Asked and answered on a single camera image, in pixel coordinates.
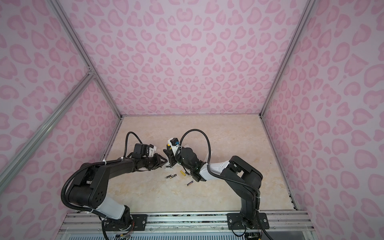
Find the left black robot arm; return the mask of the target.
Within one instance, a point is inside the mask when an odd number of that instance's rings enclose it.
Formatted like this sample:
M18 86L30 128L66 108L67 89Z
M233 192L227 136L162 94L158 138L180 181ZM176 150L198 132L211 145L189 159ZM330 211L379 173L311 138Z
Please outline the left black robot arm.
M72 210L90 212L127 228L132 222L130 209L108 196L109 180L124 174L156 170L167 162L156 153L155 146L136 144L134 152L127 157L82 164L64 183L62 203Z

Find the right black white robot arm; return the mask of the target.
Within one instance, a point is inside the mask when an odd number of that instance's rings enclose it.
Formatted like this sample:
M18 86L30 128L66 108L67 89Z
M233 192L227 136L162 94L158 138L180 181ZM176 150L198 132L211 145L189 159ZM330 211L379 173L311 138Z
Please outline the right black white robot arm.
M207 160L201 161L191 148L163 150L171 166L181 165L195 182L223 180L241 198L241 223L249 229L260 224L260 187L263 175L238 156L222 163L211 163L212 150L208 149Z

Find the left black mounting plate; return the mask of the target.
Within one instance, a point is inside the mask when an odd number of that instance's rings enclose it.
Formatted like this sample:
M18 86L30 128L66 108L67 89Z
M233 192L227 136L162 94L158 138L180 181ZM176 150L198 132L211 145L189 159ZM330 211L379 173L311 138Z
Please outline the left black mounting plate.
M147 224L148 215L125 214L120 219L114 220L106 218L104 220L104 228L106 231L144 231Z

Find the black mounting plate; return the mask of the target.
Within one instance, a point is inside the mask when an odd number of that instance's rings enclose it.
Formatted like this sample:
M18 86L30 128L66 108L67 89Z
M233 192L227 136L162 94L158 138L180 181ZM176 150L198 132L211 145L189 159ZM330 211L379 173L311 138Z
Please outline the black mounting plate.
M243 217L240 213L228 213L227 223L229 230L261 230L262 228L265 230L270 229L269 221L267 215L265 213L259 213L258 221L257 217L251 222L247 221L245 217Z
M106 231L144 231L147 224L148 215L125 214L120 219L114 220L106 218L104 220L104 228Z

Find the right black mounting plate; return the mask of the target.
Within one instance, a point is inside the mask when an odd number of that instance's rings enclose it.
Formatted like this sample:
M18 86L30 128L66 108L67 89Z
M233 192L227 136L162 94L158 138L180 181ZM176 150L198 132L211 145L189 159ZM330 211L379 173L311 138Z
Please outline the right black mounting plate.
M247 221L245 217L243 217L240 213L228 213L227 223L229 230L261 230L262 228L265 230L270 229L269 221L267 215L265 213L259 213L258 221L257 217L251 222Z

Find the aluminium front rail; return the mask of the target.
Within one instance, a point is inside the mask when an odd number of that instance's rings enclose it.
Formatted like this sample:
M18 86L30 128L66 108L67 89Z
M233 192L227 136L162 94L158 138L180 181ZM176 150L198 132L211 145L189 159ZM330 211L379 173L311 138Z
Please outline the aluminium front rail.
M148 215L144 231L106 231L92 214L68 214L60 227L58 240L316 240L314 225L305 211L262 211L270 229L229 230L228 213L237 212L168 212L132 213Z

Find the aluminium diagonal frame bar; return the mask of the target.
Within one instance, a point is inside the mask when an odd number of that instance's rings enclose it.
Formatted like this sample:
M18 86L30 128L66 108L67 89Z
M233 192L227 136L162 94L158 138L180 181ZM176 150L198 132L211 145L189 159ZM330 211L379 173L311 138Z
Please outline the aluminium diagonal frame bar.
M53 113L40 125L20 151L12 158L11 162L1 173L1 193L5 191L8 185L25 166L32 154L41 146L63 116L81 96L90 82L94 79L94 75L95 73L91 71L81 80L70 94L57 106Z

